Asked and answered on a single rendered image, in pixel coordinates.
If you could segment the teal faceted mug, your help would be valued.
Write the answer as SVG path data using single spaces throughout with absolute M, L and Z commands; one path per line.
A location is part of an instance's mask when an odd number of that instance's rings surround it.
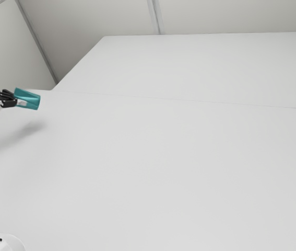
M 39 109 L 41 96 L 38 94 L 34 94 L 20 88 L 15 88 L 14 97 L 17 100 L 16 107 L 31 110 Z

